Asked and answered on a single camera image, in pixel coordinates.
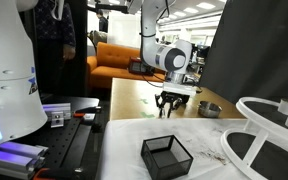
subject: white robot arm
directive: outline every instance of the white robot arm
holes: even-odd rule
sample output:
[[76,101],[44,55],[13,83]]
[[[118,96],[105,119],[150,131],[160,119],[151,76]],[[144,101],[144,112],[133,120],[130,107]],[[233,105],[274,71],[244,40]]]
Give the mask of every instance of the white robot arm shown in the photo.
[[[63,6],[64,0],[56,1]],[[37,89],[32,42],[18,13],[37,2],[0,0],[0,144],[36,131],[47,120]]]
[[179,39],[175,48],[156,43],[156,21],[175,0],[144,0],[141,10],[141,59],[152,67],[166,71],[164,91],[193,96],[196,89],[183,85],[192,44]]

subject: black panel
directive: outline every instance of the black panel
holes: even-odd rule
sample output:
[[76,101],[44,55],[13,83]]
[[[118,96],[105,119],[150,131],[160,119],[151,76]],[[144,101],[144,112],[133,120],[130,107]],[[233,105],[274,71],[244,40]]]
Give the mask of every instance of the black panel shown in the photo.
[[64,161],[79,124],[80,119],[73,118],[65,121],[63,127],[51,129],[51,123],[48,122],[38,131],[17,139],[15,142],[48,147],[49,150],[45,154],[44,167],[59,168]]
[[76,56],[67,61],[61,80],[60,95],[85,96],[87,57],[87,1],[66,0],[69,3],[76,37]]
[[75,169],[80,167],[86,146],[91,146],[86,144],[90,132],[91,126],[79,126],[78,131],[75,134],[74,141],[72,142],[70,149],[62,163],[62,167],[67,169]]
[[230,102],[288,98],[288,0],[229,0],[200,85]]

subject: metal bracket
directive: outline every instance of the metal bracket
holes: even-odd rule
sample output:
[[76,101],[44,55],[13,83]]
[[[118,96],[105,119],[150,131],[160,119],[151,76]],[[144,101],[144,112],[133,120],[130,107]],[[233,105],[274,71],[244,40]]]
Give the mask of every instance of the metal bracket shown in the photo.
[[51,112],[51,115],[52,115],[51,128],[64,126],[64,114],[63,114],[63,112]]
[[0,144],[0,174],[29,180],[35,169],[45,164],[42,157],[47,147],[30,146],[14,142]]
[[43,109],[48,117],[48,121],[51,121],[51,127],[64,126],[64,120],[71,119],[71,104],[59,103],[59,104],[43,104]]

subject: orange sofa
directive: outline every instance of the orange sofa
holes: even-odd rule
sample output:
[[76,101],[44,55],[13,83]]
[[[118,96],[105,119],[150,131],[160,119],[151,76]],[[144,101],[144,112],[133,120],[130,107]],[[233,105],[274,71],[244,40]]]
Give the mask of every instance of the orange sofa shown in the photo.
[[110,89],[113,77],[162,82],[165,72],[159,69],[155,69],[154,76],[144,76],[145,79],[140,74],[130,73],[130,57],[140,57],[140,50],[99,42],[96,56],[87,57],[88,88]]

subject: white ring holder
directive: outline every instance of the white ring holder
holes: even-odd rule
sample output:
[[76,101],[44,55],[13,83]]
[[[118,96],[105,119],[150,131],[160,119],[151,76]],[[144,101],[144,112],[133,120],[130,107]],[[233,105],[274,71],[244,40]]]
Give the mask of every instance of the white ring holder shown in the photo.
[[[246,125],[244,126],[243,129],[228,129],[221,136],[221,145],[224,149],[224,152],[235,164],[235,166],[239,168],[249,178],[262,180],[266,178],[251,168],[254,159],[256,158],[258,152],[264,145],[265,141],[269,141],[288,151],[287,147],[285,147],[285,144],[281,143],[281,141],[288,142],[288,129],[278,124],[275,124],[274,122],[271,122],[270,120],[252,111],[244,104],[245,102],[265,103],[277,107],[279,107],[279,103],[253,97],[241,98],[236,103],[236,107],[248,119]],[[259,127],[257,128],[257,131],[250,128],[252,124],[256,124]],[[252,145],[248,149],[243,159],[237,156],[237,154],[232,150],[227,141],[227,137],[231,133],[244,133],[255,136]],[[274,138],[270,138],[270,136],[274,136],[275,138],[278,138],[281,141],[273,140]]]

